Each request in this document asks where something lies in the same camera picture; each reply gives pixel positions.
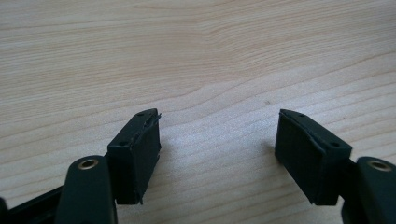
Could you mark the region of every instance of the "wood grain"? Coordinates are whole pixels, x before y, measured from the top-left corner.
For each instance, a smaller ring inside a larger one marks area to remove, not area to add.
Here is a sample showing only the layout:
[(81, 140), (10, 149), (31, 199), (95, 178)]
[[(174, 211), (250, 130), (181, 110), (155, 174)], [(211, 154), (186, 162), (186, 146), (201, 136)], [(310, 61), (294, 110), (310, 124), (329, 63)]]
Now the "wood grain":
[(0, 2), (0, 195), (62, 185), (68, 165), (157, 107), (163, 149), (120, 223), (341, 223), (274, 157), (297, 110), (396, 163), (396, 2)]

